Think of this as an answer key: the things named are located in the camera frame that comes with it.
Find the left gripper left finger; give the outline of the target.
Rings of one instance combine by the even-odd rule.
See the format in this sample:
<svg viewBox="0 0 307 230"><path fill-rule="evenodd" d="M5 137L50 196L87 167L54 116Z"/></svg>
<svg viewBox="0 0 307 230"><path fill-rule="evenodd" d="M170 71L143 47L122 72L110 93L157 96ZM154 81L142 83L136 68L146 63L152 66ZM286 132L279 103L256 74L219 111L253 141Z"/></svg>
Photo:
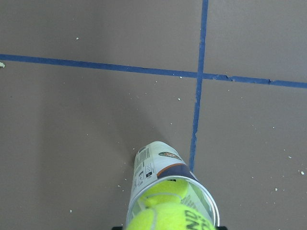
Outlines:
<svg viewBox="0 0 307 230"><path fill-rule="evenodd" d="M112 230L124 230L122 226L114 226Z"/></svg>

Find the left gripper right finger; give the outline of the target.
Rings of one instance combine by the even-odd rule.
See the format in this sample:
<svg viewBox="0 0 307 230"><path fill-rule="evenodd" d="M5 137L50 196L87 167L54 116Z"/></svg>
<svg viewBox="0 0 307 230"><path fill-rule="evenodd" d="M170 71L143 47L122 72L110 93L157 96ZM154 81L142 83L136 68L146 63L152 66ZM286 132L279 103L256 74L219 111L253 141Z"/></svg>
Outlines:
<svg viewBox="0 0 307 230"><path fill-rule="evenodd" d="M227 230L226 226L215 226L215 230Z"/></svg>

